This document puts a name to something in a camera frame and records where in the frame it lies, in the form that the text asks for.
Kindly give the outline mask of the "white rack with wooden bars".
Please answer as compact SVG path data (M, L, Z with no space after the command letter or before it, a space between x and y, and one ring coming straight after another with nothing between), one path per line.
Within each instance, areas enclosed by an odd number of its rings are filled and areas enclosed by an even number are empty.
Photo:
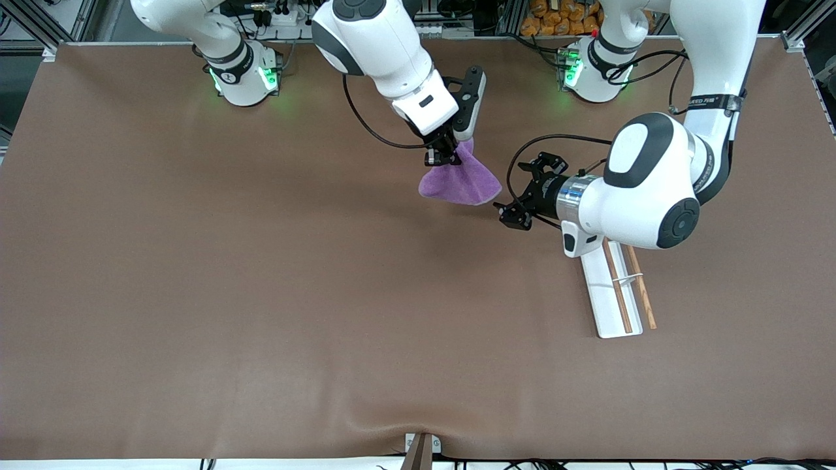
M645 325L657 328L635 247L608 239L583 255L581 264L598 337L638 336Z

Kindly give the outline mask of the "aluminium frame profile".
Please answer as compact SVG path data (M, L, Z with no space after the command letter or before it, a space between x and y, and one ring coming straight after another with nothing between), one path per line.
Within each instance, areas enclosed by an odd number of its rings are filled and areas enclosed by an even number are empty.
M54 54L95 29L108 0L0 0L0 57Z
M781 39L784 49L788 53L802 52L805 47L804 39L823 23L834 8L836 8L836 0L811 0L809 7L799 15L798 19L787 30L782 31Z

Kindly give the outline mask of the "purple towel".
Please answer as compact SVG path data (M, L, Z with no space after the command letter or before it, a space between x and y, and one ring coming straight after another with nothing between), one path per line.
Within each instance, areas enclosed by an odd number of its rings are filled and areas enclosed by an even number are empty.
M452 204L478 206L492 202L502 184L474 155L474 140L459 142L456 153L462 163L432 167L421 178L418 192L424 198Z

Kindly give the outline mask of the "pile of orange packets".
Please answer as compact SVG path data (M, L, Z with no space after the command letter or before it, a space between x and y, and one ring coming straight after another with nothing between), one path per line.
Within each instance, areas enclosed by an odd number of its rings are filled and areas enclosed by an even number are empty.
M600 0L528 0L519 35L596 35L604 19Z

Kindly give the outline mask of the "white terminal strip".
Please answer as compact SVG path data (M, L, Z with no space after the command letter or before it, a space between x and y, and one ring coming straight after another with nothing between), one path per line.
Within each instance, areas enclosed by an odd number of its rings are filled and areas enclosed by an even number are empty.
M447 23L417 23L415 28L422 39L467 39L475 36L475 31L462 25Z

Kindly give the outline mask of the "white power strip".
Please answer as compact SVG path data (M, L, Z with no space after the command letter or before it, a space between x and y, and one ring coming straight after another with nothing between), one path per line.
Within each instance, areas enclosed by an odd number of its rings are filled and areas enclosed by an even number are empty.
M262 40L310 40L313 13L314 10L290 0L269 5L268 9L253 16L254 21L259 21L256 37Z

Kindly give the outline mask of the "brown angled post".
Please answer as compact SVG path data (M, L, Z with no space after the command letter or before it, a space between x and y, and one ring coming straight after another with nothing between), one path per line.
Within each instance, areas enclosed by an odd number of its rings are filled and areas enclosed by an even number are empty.
M431 446L426 444L426 435L420 435L406 453L400 470L432 470L433 453Z

